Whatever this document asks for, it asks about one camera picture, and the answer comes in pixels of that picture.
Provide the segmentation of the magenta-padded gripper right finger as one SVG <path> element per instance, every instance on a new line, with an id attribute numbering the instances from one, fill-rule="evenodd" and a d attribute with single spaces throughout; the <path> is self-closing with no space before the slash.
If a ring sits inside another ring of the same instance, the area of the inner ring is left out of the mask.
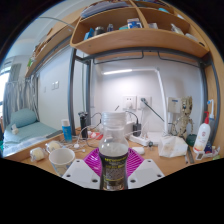
<path id="1" fill-rule="evenodd" d="M 152 159 L 144 159 L 132 148 L 129 149 L 126 175 L 129 189 L 143 187 L 164 177 L 164 174 Z"/>

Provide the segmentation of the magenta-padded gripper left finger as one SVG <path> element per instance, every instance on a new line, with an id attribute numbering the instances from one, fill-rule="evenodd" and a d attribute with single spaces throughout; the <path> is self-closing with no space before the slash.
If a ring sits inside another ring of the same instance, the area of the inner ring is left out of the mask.
<path id="1" fill-rule="evenodd" d="M 83 188 L 100 188 L 100 177 L 82 159 L 75 159 L 62 178 Z"/>

